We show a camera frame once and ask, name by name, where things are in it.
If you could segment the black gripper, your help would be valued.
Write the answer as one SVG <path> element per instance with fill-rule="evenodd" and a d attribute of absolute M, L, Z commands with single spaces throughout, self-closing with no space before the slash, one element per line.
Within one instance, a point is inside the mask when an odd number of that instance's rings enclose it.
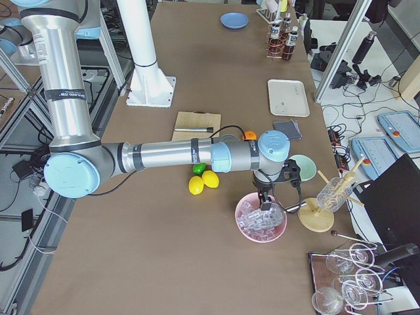
<path fill-rule="evenodd" d="M 272 200 L 269 196 L 263 196 L 263 193 L 269 193 L 272 189 L 272 180 L 261 170 L 253 171 L 253 185 L 258 190 L 259 207 L 262 211 L 269 211 L 272 206 Z"/>

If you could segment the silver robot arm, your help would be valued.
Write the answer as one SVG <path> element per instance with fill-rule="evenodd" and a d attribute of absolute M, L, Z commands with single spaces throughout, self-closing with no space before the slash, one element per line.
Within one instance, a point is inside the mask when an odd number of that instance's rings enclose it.
<path fill-rule="evenodd" d="M 215 172 L 252 171 L 263 209 L 271 186 L 299 182 L 288 158 L 289 139 L 267 131 L 257 140 L 192 138 L 175 142 L 105 144 L 93 133 L 76 33 L 100 18 L 98 1 L 17 1 L 22 24 L 31 31 L 43 80 L 54 138 L 44 177 L 66 198 L 93 193 L 108 179 L 153 167 L 206 163 Z"/>

